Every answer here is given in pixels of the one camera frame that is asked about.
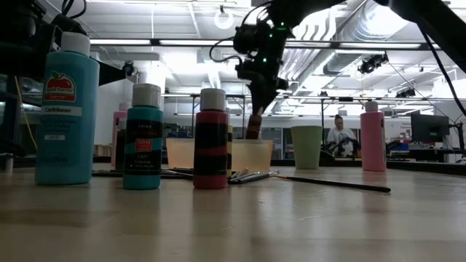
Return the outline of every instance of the desk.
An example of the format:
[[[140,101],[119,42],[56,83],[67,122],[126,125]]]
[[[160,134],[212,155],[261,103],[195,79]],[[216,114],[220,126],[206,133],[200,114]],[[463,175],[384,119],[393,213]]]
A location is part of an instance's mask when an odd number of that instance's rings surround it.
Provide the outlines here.
[[[464,178],[279,168],[392,193],[278,178],[217,191],[184,180],[125,191],[121,178],[50,187],[16,169],[0,175],[0,254],[9,262],[466,261]]]

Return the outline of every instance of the teal paint bottle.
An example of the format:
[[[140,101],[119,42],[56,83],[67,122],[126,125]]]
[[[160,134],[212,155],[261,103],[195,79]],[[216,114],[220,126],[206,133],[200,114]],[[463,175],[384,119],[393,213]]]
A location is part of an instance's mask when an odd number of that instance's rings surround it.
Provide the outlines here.
[[[47,55],[36,183],[71,185],[92,177],[99,64],[89,37],[64,32],[61,51]]]
[[[160,187],[162,168],[163,111],[159,108],[160,87],[133,86],[133,107],[128,110],[123,188]]]

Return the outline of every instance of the paintbrush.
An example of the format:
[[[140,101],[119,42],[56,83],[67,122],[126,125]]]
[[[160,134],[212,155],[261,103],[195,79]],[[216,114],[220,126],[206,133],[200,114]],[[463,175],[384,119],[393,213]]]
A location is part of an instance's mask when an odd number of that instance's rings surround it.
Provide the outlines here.
[[[392,190],[390,188],[383,187],[383,186],[367,186],[367,185],[342,183],[342,182],[318,180],[318,179],[311,179],[311,178],[287,177],[287,176],[281,176],[281,175],[276,175],[275,177],[286,179],[286,180],[292,180],[296,182],[314,183],[314,184],[326,185],[326,186],[340,186],[340,187],[345,187],[345,188],[356,188],[356,189],[377,191],[377,192],[384,192],[384,193],[388,193]]]

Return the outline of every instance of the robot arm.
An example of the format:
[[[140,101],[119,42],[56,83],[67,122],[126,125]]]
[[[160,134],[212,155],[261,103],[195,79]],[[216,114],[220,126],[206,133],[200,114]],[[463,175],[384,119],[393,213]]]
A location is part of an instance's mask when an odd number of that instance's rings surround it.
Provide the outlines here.
[[[388,6],[403,19],[416,23],[440,48],[466,71],[466,24],[441,0],[374,0]],[[247,138],[256,138],[260,115],[277,97],[277,90],[286,90],[288,83],[278,73],[282,65],[287,38],[292,28],[309,14],[340,4],[344,0],[273,0],[266,8],[268,16],[256,25],[242,24],[234,36],[234,49],[248,55],[236,67],[240,79],[250,80],[253,115]]]

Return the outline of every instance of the ceiling light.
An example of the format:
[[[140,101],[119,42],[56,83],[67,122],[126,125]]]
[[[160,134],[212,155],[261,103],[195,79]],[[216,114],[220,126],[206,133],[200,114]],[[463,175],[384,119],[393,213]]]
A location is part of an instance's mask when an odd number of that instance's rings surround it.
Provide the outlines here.
[[[226,18],[226,20],[220,21],[220,16],[223,14],[227,15],[228,17]],[[213,17],[213,22],[217,25],[218,28],[226,30],[232,27],[233,25],[233,15],[231,14],[231,12],[224,11],[224,13],[222,13],[219,10]]]
[[[286,42],[285,48],[329,48],[331,43],[320,41],[296,41],[289,40]]]
[[[218,40],[160,40],[162,46],[186,46],[186,47],[212,47]],[[219,47],[233,47],[233,41],[223,41],[217,44]]]
[[[148,39],[91,39],[90,44],[95,45],[122,45],[122,46],[132,46],[132,45],[151,45],[151,41]]]
[[[218,4],[223,4],[224,6],[237,6],[235,1],[225,1],[225,0],[86,0],[89,3],[112,3],[112,4],[198,4],[198,5],[210,5],[217,6]]]
[[[347,49],[419,49],[421,44],[400,44],[400,43],[390,43],[390,42],[381,42],[381,43],[365,43],[365,42],[355,42],[355,43],[341,43],[340,48]]]
[[[163,98],[190,98],[191,95],[182,95],[182,94],[161,94]]]
[[[385,51],[381,50],[335,50],[337,54],[368,54],[368,55],[384,55]]]

